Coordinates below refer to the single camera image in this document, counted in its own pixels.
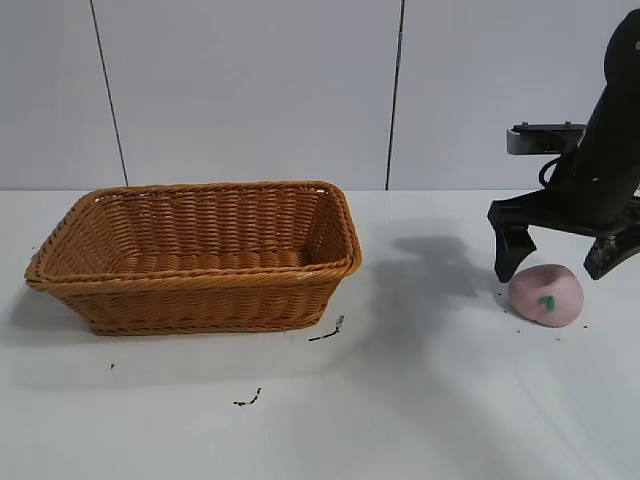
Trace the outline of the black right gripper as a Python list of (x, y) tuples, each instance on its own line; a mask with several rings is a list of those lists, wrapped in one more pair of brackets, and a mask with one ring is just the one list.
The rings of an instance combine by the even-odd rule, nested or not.
[[(492, 203), (498, 280), (508, 283), (537, 250), (530, 225), (587, 236), (615, 229), (638, 185), (639, 104), (602, 97), (580, 145), (558, 158), (544, 189)], [(597, 238), (584, 268), (599, 280), (633, 255), (634, 234), (623, 231)]]

